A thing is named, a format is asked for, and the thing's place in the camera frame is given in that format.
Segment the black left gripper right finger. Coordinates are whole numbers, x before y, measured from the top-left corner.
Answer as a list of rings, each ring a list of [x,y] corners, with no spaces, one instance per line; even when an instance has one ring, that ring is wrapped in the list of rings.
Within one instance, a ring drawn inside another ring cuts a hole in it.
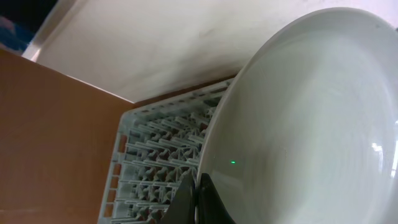
[[[202,173],[197,190],[199,224],[235,224],[207,173]]]

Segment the grey-white plate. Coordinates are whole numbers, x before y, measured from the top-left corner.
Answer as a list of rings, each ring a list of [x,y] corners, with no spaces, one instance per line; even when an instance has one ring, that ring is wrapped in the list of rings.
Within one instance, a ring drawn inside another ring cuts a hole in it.
[[[397,31],[345,7],[286,25],[223,95],[199,171],[236,223],[396,223]]]

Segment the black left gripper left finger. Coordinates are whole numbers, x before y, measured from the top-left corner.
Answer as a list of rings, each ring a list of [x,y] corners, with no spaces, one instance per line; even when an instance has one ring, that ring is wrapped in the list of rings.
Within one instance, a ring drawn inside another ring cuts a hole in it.
[[[194,224],[195,223],[195,181],[191,174],[181,181],[160,224]]]

